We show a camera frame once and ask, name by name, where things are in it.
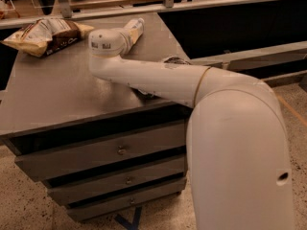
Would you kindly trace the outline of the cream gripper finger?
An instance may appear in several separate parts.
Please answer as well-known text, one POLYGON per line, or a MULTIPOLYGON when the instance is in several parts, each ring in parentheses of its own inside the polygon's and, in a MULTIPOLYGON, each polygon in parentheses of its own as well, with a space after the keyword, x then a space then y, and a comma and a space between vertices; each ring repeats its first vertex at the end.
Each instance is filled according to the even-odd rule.
POLYGON ((131 29, 130 30, 130 36, 131 36, 132 43, 135 44, 142 34, 143 34, 142 28, 131 29))

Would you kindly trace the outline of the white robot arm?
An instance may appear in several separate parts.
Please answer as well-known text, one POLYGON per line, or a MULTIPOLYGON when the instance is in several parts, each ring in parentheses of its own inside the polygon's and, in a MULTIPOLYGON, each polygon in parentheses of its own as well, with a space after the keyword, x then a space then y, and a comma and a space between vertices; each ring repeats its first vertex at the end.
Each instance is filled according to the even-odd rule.
POLYGON ((295 230, 287 131, 256 78, 215 67, 124 59, 126 32, 88 37, 97 78, 192 108, 186 146, 198 230, 295 230))

